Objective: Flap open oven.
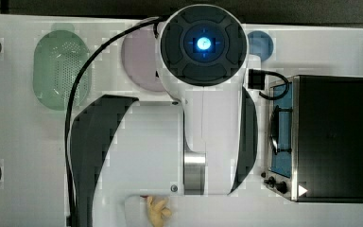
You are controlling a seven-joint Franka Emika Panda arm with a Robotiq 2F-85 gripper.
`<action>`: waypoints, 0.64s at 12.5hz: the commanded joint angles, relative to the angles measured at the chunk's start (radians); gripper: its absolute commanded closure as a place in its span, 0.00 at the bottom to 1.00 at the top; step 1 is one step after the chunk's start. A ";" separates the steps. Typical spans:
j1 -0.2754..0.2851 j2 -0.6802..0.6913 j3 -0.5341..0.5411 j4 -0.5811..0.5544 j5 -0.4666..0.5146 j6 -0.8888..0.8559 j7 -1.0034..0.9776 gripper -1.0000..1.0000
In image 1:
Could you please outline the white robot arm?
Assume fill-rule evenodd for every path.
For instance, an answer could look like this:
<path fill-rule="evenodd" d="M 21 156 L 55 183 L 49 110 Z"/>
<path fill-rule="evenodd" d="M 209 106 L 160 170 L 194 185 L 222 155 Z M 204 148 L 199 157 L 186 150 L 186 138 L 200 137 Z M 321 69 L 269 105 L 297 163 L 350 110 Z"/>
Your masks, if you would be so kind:
<path fill-rule="evenodd" d="M 157 73 L 183 110 L 185 195 L 228 195 L 236 187 L 249 55 L 243 26 L 218 6 L 179 9 L 159 31 Z"/>

